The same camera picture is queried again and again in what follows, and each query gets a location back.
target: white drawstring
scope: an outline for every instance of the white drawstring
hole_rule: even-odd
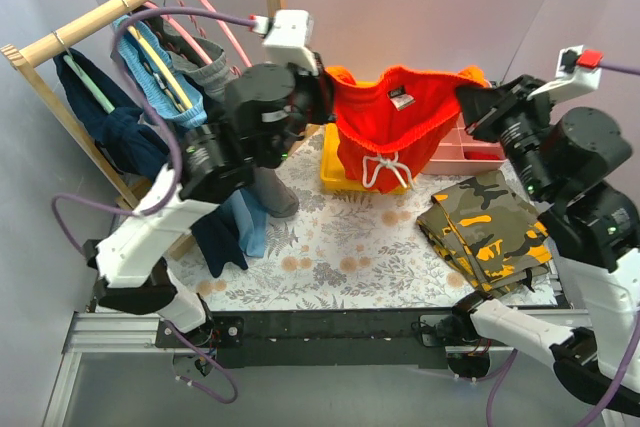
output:
[[[396,177],[398,178],[398,182],[400,182],[400,185],[402,185],[402,187],[406,189],[407,183],[402,178],[400,171],[398,171],[398,168],[400,168],[406,172],[407,179],[409,180],[409,185],[411,186],[411,188],[415,189],[416,186],[414,185],[413,178],[411,177],[411,170],[409,170],[409,167],[404,165],[402,162],[398,162],[398,157],[399,156],[397,152],[394,154],[393,160],[382,157],[381,154],[378,154],[377,157],[371,157],[369,155],[365,155],[364,157],[362,157],[362,185],[367,189],[370,189],[371,187],[373,187],[373,184],[375,184],[376,180],[378,179],[378,173],[380,172],[380,169],[382,167],[386,167],[387,169],[390,169],[394,174],[396,174]],[[374,162],[379,162],[373,171],[373,175],[371,176],[371,181],[367,180],[367,177],[368,177],[367,160],[373,160]]]

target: light blue garment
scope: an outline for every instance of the light blue garment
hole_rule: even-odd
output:
[[[124,15],[114,21],[114,28],[118,28],[118,26],[127,18],[128,16]],[[138,32],[140,32],[140,35],[142,35],[142,37],[144,37],[144,39],[149,42],[149,45],[151,45],[162,62],[174,75],[174,77],[178,81],[178,85],[182,87],[182,90],[184,90],[185,94],[187,94],[187,97],[192,104],[192,107],[185,112],[179,112],[176,109],[171,99],[169,99],[169,97],[167,97],[162,91],[153,75],[147,72],[147,70],[144,68],[144,65],[142,64],[142,62],[140,62],[140,56],[142,55],[147,59],[147,63],[154,72],[159,73],[160,70],[155,65],[155,63],[153,63],[153,61],[147,56],[144,49],[142,49],[140,45],[135,41],[135,39],[133,39],[131,34],[126,33],[118,42],[118,52],[126,62],[127,67],[129,67],[131,74],[144,92],[144,95],[147,97],[147,100],[149,101],[151,106],[163,119],[175,122],[177,125],[180,125],[186,129],[192,129],[204,124],[207,120],[207,114],[204,111],[202,94],[195,87],[189,84],[189,82],[187,82],[184,75],[178,74],[175,71],[171,62],[171,57],[165,50],[162,49],[162,47],[160,47],[158,39],[153,34],[153,32],[151,32],[151,29],[146,26],[146,24],[142,22],[136,22],[135,28],[138,30]]]
[[[245,189],[236,190],[218,209],[233,215],[240,249],[249,257],[262,257],[266,250],[267,211]]]

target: table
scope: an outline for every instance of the table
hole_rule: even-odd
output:
[[[463,179],[419,175],[405,195],[323,192],[320,129],[277,170],[300,199],[291,218],[269,219],[267,252],[249,270],[225,267],[213,279],[195,246],[170,268],[199,292],[212,311],[447,307],[472,292],[427,244],[416,217],[431,194]],[[507,183],[525,197],[506,163]],[[522,287],[501,300],[511,305],[555,305],[549,276],[535,292]]]

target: orange garment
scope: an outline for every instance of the orange garment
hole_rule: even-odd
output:
[[[338,158],[346,177],[364,185],[365,156],[367,177],[372,179],[378,162],[371,157],[393,161],[398,154],[396,162],[402,169],[379,168],[371,187],[383,194],[400,185],[398,171],[406,172],[404,166],[411,171],[412,178],[418,175],[442,138],[454,127],[460,113],[454,89],[469,83],[486,85],[483,72],[475,66],[458,74],[394,66],[375,83],[356,82],[340,66],[328,67],[327,72],[335,89],[334,112],[340,134]],[[393,96],[400,88],[413,98],[413,103],[404,107],[394,105],[390,93]]]

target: red connector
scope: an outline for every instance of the red connector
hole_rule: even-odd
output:
[[[582,55],[578,57],[576,65],[589,70],[597,69],[602,57],[604,57],[602,52],[598,52],[597,50],[585,50]]]

